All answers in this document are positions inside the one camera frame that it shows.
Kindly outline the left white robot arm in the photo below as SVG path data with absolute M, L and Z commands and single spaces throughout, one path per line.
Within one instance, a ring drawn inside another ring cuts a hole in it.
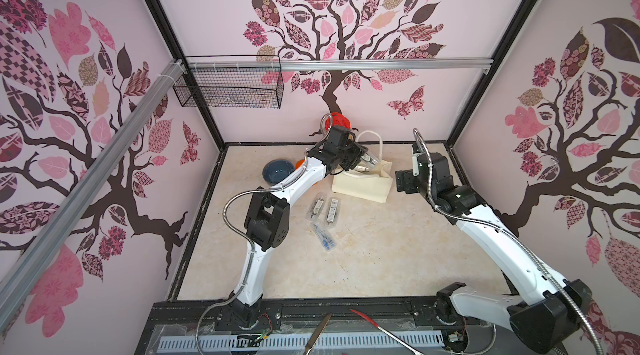
M 223 208 L 223 221 L 247 242 L 241 278 L 229 297 L 229 306 L 238 324 L 248 328 L 259 318 L 263 282 L 273 250 L 288 235 L 291 207 L 313 185 L 332 172 L 347 172 L 358 167 L 372 169 L 380 156 L 370 153 L 356 140 L 355 134 L 342 126 L 332 126 L 325 137 L 304 155 L 303 165 L 270 188 L 256 188 L 232 197 Z M 230 205 L 250 196 L 243 228 L 228 220 Z

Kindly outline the clear compass case barcode label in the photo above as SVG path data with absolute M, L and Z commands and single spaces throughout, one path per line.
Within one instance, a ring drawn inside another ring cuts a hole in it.
M 340 210 L 340 200 L 338 198 L 330 198 L 328 201 L 328 210 L 325 215 L 325 225 L 328 228 L 333 228 L 338 222 L 338 215 Z

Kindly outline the clear compass case blue compass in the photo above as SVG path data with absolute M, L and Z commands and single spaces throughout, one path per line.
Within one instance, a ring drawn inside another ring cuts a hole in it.
M 312 229 L 325 251 L 329 252 L 336 247 L 333 236 L 322 223 L 313 223 Z

